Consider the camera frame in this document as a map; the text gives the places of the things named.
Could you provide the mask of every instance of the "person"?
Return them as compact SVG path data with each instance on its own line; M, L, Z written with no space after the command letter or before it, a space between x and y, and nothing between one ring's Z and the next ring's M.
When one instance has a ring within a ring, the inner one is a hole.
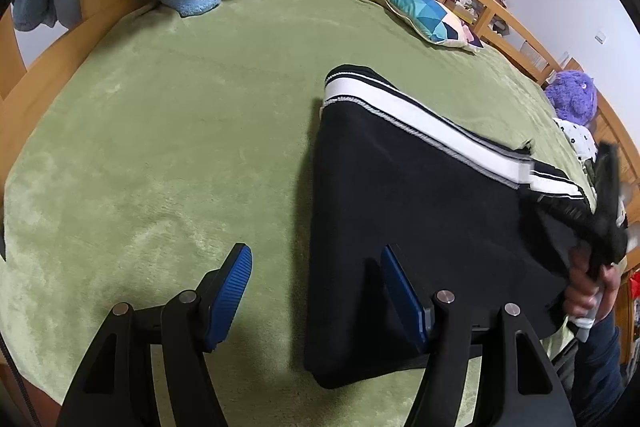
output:
M599 287L587 275L589 254L587 244L569 252L569 285L564 292L564 311L574 317L585 317L596 305ZM601 425L624 391L619 365L620 332L612 313L620 288L619 269L613 265L600 267L600 283L603 295L596 323L575 355L571 407L577 427Z

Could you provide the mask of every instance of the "human hand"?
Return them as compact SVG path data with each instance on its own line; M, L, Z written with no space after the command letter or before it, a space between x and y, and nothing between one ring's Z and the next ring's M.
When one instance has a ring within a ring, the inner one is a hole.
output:
M569 286L564 290L564 311L573 317L586 317L596 305L595 295L600 289L598 284L587 275L591 249L586 243L569 251ZM596 313L596 321L609 315L616 303L620 288L620 273L615 266L600 267L602 301Z

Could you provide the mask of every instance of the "sleeve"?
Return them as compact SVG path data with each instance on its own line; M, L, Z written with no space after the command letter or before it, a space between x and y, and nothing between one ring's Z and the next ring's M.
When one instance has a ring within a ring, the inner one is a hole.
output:
M578 347L571 398L577 427L596 427L622 395L619 335L611 312Z

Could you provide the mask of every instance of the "purple plush toy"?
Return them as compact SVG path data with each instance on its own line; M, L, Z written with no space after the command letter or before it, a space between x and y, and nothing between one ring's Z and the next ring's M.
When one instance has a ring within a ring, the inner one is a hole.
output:
M560 71L545 89L558 118L579 125L587 125L596 116L598 94L593 79L576 70Z

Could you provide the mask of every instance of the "black and white striped trim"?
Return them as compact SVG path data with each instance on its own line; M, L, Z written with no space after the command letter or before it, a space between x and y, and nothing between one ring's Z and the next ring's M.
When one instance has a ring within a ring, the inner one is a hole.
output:
M511 188L525 185L549 196L584 199L580 187L564 172L484 140L437 115L369 68L340 66L329 73L322 107L337 102L356 103Z

